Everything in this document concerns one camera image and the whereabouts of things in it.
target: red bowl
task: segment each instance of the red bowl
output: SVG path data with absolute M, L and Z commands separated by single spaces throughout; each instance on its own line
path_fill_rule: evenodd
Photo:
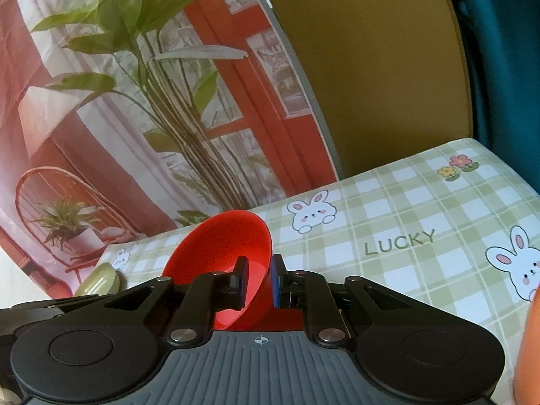
M 265 222 L 242 210 L 220 213 L 195 228 L 176 248 L 163 270 L 176 285 L 204 273 L 231 272 L 238 256 L 248 258 L 249 280 L 245 308 L 215 315 L 214 329 L 245 330 L 272 309 L 272 292 L 259 291 L 270 266 L 272 239 Z

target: yellow flower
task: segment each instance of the yellow flower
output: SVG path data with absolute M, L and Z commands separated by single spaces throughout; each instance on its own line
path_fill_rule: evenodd
M 444 167 L 441 167 L 437 173 L 439 175 L 442 175 L 443 177 L 445 178 L 448 178 L 448 177 L 451 177 L 452 175 L 455 175 L 456 173 L 456 170 L 453 168 L 453 167 L 449 167 L 449 166 L 444 166 Z

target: teal curtain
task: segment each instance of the teal curtain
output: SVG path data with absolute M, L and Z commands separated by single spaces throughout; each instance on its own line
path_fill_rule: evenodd
M 453 0 L 475 138 L 540 193 L 540 0 Z

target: bunny illustration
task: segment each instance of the bunny illustration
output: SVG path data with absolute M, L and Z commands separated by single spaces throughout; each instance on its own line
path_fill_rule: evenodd
M 338 210 L 325 199 L 328 191 L 322 190 L 315 194 L 309 204 L 303 201 L 293 201 L 287 205 L 287 210 L 294 213 L 293 228 L 301 233 L 308 233 L 322 223 L 331 223 L 336 219 Z
M 540 284 L 540 250 L 529 246 L 527 233 L 517 225 L 512 227 L 510 239 L 514 251 L 492 247 L 485 256 L 495 268 L 510 273 L 518 295 L 531 301 Z
M 128 261 L 130 259 L 130 254 L 134 253 L 137 250 L 138 245 L 133 245 L 130 249 L 126 250 L 122 248 L 120 251 L 118 251 L 118 254 L 116 255 L 116 259 L 114 262 L 112 262 L 112 267 L 116 270 L 122 270 L 126 267 L 128 264 Z

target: silver screw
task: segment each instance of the silver screw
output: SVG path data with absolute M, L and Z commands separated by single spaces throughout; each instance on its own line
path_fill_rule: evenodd
M 197 332 L 192 329 L 176 329 L 171 332 L 171 339 L 176 342 L 188 342 L 197 338 Z
M 345 332 L 341 329 L 325 329 L 319 333 L 319 338 L 324 342 L 338 342 L 345 338 Z

